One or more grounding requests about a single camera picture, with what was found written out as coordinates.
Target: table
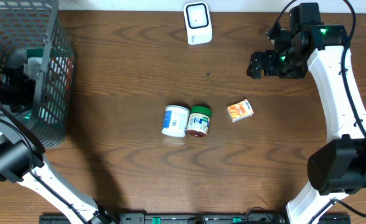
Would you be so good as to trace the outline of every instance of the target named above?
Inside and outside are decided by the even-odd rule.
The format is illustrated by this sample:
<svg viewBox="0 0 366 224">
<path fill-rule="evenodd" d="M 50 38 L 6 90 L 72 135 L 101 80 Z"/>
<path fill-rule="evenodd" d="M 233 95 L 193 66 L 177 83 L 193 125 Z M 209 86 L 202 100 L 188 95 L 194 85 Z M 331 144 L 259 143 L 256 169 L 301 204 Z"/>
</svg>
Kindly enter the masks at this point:
<svg viewBox="0 0 366 224">
<path fill-rule="evenodd" d="M 310 73 L 303 80 L 245 74 L 252 52 L 272 49 L 265 32 L 276 16 L 212 13 L 213 40 L 189 46 L 182 12 L 61 11 L 78 67 L 68 134 L 48 158 L 115 212 L 281 209 L 307 182 L 307 159 L 325 145 L 326 124 Z M 348 14 L 322 20 L 351 25 Z M 281 22 L 287 26 L 288 16 Z M 351 50 L 366 107 L 365 14 Z M 245 98 L 255 114 L 232 123 L 226 107 Z M 213 111 L 206 138 L 161 134 L 166 105 L 202 103 Z M 366 189 L 345 201 L 366 212 Z M 51 213 L 59 212 L 37 194 L 0 182 L 0 223 L 37 223 Z"/>
</svg>

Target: white can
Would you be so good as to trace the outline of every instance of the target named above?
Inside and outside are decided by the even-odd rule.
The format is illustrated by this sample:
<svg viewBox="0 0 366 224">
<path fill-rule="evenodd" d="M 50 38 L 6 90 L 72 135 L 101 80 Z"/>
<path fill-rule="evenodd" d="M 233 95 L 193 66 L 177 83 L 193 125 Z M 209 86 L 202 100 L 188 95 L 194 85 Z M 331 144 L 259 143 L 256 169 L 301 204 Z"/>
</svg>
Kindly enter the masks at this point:
<svg viewBox="0 0 366 224">
<path fill-rule="evenodd" d="M 189 114 L 190 111 L 182 106 L 167 106 L 162 133 L 167 136 L 183 138 L 187 129 Z"/>
</svg>

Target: can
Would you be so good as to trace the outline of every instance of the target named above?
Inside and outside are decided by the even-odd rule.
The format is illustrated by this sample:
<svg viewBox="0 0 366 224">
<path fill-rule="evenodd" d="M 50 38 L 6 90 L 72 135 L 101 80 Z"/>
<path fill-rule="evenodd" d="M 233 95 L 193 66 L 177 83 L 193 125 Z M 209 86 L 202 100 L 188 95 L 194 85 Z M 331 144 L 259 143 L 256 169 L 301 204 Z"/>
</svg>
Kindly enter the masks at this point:
<svg viewBox="0 0 366 224">
<path fill-rule="evenodd" d="M 183 106 L 169 105 L 165 107 L 162 133 L 167 136 L 183 138 L 187 130 L 190 111 Z"/>
<path fill-rule="evenodd" d="M 193 106 L 189 116 L 187 132 L 195 137 L 205 137 L 208 134 L 212 111 L 203 106 Z"/>
</svg>

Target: green lid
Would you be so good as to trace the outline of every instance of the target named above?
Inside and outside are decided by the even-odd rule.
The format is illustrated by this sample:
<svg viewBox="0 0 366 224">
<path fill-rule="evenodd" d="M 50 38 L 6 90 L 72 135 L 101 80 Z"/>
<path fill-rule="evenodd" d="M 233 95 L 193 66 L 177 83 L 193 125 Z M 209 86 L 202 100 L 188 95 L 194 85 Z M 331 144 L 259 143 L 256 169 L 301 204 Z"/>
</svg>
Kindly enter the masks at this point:
<svg viewBox="0 0 366 224">
<path fill-rule="evenodd" d="M 205 114 L 208 117 L 210 117 L 212 115 L 212 111 L 210 109 L 206 108 L 206 107 L 203 107 L 203 106 L 193 106 L 190 113 Z"/>
</svg>

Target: black square outline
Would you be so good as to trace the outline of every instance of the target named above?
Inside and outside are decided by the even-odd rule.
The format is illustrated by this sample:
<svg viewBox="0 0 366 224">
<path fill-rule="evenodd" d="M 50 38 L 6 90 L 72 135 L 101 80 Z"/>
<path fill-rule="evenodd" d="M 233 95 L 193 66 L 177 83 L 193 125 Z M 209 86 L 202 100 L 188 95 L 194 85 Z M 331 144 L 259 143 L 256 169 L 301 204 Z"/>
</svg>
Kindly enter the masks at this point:
<svg viewBox="0 0 366 224">
<path fill-rule="evenodd" d="M 193 28 L 193 27 L 191 27 L 191 26 L 190 26 L 189 12 L 188 12 L 188 10 L 187 10 L 187 9 L 188 9 L 189 7 L 191 7 L 191 6 L 199 6 L 199 5 L 203 5 L 203 6 L 204 6 L 204 9 L 205 9 L 205 16 L 206 16 L 206 18 L 207 18 L 207 24 L 206 24 L 206 25 L 204 25 L 204 26 L 199 26 L 199 27 L 195 27 L 195 28 Z M 188 5 L 188 6 L 185 8 L 185 13 L 186 13 L 186 15 L 187 15 L 187 24 L 189 25 L 189 27 L 190 27 L 191 29 L 204 28 L 204 27 L 207 27 L 207 26 L 209 25 L 207 6 L 206 6 L 204 3 L 197 3 L 197 4 L 193 4 L 193 5 Z"/>
</svg>

